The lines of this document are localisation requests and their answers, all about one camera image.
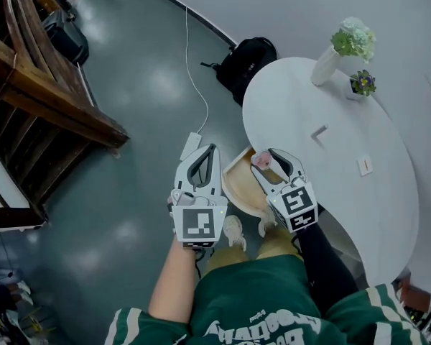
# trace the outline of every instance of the green floor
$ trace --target green floor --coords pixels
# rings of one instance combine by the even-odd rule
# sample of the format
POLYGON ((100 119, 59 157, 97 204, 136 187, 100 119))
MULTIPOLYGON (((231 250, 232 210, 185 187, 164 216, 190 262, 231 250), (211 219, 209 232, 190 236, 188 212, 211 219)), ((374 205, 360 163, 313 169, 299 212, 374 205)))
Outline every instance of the green floor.
MULTIPOLYGON (((75 7, 90 44, 84 69, 93 94, 131 140, 119 159, 98 152, 74 171, 48 203, 49 226, 4 238, 36 301, 54 309, 68 338, 103 344, 117 309, 147 308, 172 239, 166 200, 205 105, 185 68, 183 10, 168 0, 75 0, 75 7)), ((203 144, 218 145, 224 167, 248 145, 241 107, 199 64, 221 62, 228 45, 192 17, 189 29, 190 70, 210 107, 203 144)), ((255 234, 256 224, 247 229, 255 234)))

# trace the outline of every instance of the white hydrangea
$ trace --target white hydrangea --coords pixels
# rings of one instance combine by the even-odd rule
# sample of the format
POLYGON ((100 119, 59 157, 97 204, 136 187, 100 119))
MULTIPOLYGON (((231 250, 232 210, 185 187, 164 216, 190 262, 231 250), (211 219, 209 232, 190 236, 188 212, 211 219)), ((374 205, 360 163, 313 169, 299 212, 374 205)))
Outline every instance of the white hydrangea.
POLYGON ((375 53, 375 34, 359 19, 346 18, 340 23, 341 29, 352 36, 351 46, 368 63, 375 53))

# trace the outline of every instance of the wooden railing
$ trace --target wooden railing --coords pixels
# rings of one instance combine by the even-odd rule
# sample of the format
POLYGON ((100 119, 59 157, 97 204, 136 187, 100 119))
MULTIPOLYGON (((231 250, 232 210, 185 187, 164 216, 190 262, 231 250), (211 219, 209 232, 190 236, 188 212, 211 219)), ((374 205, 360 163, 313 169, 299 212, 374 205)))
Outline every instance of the wooden railing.
MULTIPOLYGON (((38 0, 49 12, 54 0, 38 0)), ((80 71, 51 44, 32 0, 0 0, 0 159, 36 209, 96 147, 128 139, 93 106, 80 71)))

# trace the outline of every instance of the black backpack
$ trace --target black backpack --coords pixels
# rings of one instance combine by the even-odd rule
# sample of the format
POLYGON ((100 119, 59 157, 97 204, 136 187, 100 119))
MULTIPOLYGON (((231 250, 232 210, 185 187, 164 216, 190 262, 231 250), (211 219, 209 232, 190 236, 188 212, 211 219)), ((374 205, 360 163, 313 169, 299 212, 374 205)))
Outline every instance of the black backpack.
POLYGON ((231 91, 238 104, 243 105, 251 79, 264 66, 277 60, 278 56, 273 44, 263 37, 244 40, 236 48, 230 47, 230 51, 221 64, 201 65, 213 68, 218 81, 231 91))

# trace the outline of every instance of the black arm sleeve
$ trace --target black arm sleeve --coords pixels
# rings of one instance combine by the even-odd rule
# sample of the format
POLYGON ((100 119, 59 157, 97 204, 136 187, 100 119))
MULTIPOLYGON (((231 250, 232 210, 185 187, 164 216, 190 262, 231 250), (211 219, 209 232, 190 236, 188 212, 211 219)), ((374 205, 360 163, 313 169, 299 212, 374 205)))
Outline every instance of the black arm sleeve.
POLYGON ((324 316, 332 305, 356 293, 358 287, 318 224, 304 229, 298 239, 311 297, 324 316))

